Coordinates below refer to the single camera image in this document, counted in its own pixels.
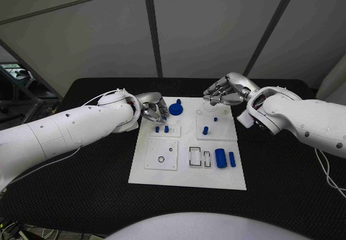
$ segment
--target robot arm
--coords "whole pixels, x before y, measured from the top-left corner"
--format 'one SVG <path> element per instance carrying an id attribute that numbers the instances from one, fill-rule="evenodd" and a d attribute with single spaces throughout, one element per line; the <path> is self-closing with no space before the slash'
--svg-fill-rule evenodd
<path id="1" fill-rule="evenodd" d="M 163 117 L 170 114 L 158 92 L 137 96 L 125 90 L 114 92 L 102 95 L 96 106 L 83 105 L 0 131 L 0 192 L 31 166 L 111 133 L 135 129 L 140 115 L 150 121 L 164 122 Z"/>
<path id="2" fill-rule="evenodd" d="M 246 128 L 256 124 L 272 135 L 287 129 L 301 143 L 346 158 L 346 106 L 321 100 L 301 100 L 281 87 L 259 88 L 235 72 L 207 88 L 203 95 L 212 105 L 232 106 L 246 101 L 246 109 L 236 118 Z"/>

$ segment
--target textured black surface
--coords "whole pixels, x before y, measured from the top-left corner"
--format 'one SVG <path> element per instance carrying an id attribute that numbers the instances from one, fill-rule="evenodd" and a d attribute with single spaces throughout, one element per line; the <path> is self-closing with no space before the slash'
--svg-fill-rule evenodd
<path id="1" fill-rule="evenodd" d="M 215 81 L 83 78 L 70 86 L 59 111 L 115 88 L 125 88 L 134 95 L 157 91 L 163 96 L 202 97 Z M 314 98 L 300 80 L 253 82 L 261 87 L 287 87 L 304 99 Z M 245 104 L 232 107 L 232 115 L 243 109 Z M 264 221 L 313 239 L 344 239 L 346 199 L 326 183 L 313 148 L 285 130 L 272 136 L 256 128 L 245 129 L 238 121 L 235 127 L 246 191 L 128 184 L 137 129 L 111 134 L 10 185 L 0 201 L 0 216 L 50 229 L 109 234 L 157 215 L 212 212 Z M 327 157 L 331 177 L 346 185 L 344 159 Z"/>

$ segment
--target peg board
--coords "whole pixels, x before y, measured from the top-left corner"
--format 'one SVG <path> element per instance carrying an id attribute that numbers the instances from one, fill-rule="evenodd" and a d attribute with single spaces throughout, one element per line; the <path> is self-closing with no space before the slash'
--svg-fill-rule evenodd
<path id="1" fill-rule="evenodd" d="M 163 98 L 167 106 L 180 99 L 183 112 L 177 116 L 170 115 L 164 124 L 141 119 L 128 183 L 246 190 L 230 107 L 222 104 L 210 106 L 202 97 Z M 203 137 L 199 133 L 206 123 L 209 132 Z M 160 127 L 160 134 L 155 134 L 155 126 Z M 164 126 L 171 126 L 174 129 L 180 126 L 177 137 L 170 134 L 164 136 Z M 151 140 L 167 143 L 167 146 L 164 143 L 157 146 L 157 151 L 163 157 L 167 153 L 168 161 L 158 162 L 155 169 L 147 166 L 155 161 L 151 157 L 154 151 L 154 144 L 150 145 Z M 171 141 L 177 142 L 177 157 L 176 164 L 168 166 L 173 162 L 170 152 L 173 148 L 168 146 Z M 190 147 L 200 148 L 202 167 L 190 167 Z M 215 149 L 225 149 L 225 168 L 216 166 Z M 204 152 L 210 153 L 210 167 L 204 167 Z M 230 167 L 229 152 L 233 152 L 236 167 Z"/>

